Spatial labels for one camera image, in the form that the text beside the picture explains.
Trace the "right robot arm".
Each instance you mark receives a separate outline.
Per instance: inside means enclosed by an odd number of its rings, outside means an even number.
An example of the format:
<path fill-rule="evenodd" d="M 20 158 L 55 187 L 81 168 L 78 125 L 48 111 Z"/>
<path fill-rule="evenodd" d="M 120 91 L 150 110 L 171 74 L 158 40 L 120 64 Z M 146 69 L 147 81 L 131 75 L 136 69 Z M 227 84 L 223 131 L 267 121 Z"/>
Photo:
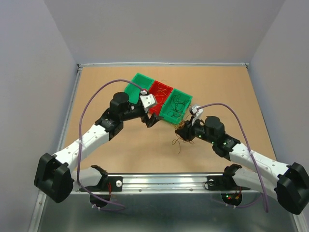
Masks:
<path fill-rule="evenodd" d="M 250 150 L 225 132 L 218 117 L 192 118 L 175 133 L 187 142 L 198 138 L 210 143 L 215 154 L 234 163 L 222 177 L 226 188 L 239 186 L 265 193 L 295 215 L 308 205 L 309 175 L 301 164 L 285 164 Z"/>

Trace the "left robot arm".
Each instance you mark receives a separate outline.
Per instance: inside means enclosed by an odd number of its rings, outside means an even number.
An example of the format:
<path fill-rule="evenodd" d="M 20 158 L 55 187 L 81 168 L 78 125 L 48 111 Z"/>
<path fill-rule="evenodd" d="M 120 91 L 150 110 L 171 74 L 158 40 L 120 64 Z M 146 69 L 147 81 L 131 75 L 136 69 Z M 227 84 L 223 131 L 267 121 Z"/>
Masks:
<path fill-rule="evenodd" d="M 64 201 L 73 190 L 89 186 L 105 189 L 108 179 L 104 170 L 93 166 L 81 171 L 81 161 L 113 139 L 123 129 L 125 121 L 140 118 L 148 128 L 152 127 L 161 120 L 156 114 L 148 115 L 156 105 L 155 96 L 146 90 L 140 92 L 136 104 L 129 101 L 128 94 L 115 93 L 109 108 L 85 134 L 80 134 L 79 139 L 66 148 L 40 157 L 34 185 L 56 203 Z"/>

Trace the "red bin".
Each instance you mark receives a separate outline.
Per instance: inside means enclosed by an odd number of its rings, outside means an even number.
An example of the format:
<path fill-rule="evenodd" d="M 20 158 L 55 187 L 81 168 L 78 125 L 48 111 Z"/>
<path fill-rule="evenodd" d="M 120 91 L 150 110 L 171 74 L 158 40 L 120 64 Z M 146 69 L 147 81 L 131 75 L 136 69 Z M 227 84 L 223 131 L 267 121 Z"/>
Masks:
<path fill-rule="evenodd" d="M 159 81 L 153 82 L 149 88 L 149 92 L 155 96 L 157 105 L 149 110 L 150 114 L 156 113 L 160 115 L 161 109 L 172 91 L 173 88 L 170 86 Z"/>

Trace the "right green bin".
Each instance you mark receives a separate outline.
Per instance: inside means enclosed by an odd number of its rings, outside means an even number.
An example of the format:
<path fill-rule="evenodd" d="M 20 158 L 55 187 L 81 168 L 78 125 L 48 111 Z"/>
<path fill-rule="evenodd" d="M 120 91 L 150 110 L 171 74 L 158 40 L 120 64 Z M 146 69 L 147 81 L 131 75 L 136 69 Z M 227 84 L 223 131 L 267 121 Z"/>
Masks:
<path fill-rule="evenodd" d="M 171 124 L 180 123 L 192 102 L 192 98 L 192 95 L 174 88 L 164 103 L 160 116 Z"/>

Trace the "aluminium rail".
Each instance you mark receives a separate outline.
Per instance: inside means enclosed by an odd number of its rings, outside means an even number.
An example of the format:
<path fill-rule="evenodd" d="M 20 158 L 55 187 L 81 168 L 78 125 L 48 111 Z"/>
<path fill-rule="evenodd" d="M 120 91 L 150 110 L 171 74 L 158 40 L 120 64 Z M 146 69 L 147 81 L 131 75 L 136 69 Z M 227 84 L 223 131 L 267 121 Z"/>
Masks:
<path fill-rule="evenodd" d="M 81 176 L 73 172 L 72 187 L 62 186 L 59 190 L 65 197 L 74 192 L 85 192 L 87 186 L 94 186 L 99 183 L 103 176 L 122 176 L 123 185 L 121 192 L 112 192 L 115 194 L 165 194 L 165 193 L 204 193 L 210 192 L 204 188 L 207 176 L 225 174 L 101 174 L 92 168 L 83 170 Z M 250 188 L 256 192 L 262 192 L 262 186 L 256 173 L 246 169 L 239 169 L 233 180 L 237 185 Z M 214 191 L 214 192 L 233 192 L 232 191 Z"/>

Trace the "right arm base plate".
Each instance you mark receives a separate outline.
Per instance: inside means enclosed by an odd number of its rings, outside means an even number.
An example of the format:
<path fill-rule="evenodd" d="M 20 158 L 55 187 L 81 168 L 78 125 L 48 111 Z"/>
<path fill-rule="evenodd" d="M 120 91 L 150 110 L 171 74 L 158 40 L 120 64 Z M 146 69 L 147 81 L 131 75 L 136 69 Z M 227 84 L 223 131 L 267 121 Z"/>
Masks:
<path fill-rule="evenodd" d="M 207 176 L 204 188 L 209 191 L 232 191 L 240 190 L 240 188 L 250 190 L 250 188 L 237 185 L 233 178 L 225 177 L 223 175 Z"/>

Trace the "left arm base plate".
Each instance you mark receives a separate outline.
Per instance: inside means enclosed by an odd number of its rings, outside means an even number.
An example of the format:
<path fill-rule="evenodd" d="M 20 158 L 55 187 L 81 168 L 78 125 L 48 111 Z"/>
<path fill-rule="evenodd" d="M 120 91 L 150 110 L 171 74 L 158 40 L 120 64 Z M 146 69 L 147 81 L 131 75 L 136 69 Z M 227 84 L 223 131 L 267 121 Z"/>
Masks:
<path fill-rule="evenodd" d="M 123 177 L 116 176 L 103 176 L 99 183 L 94 186 L 87 186 L 86 188 L 91 192 L 121 192 L 123 185 Z"/>

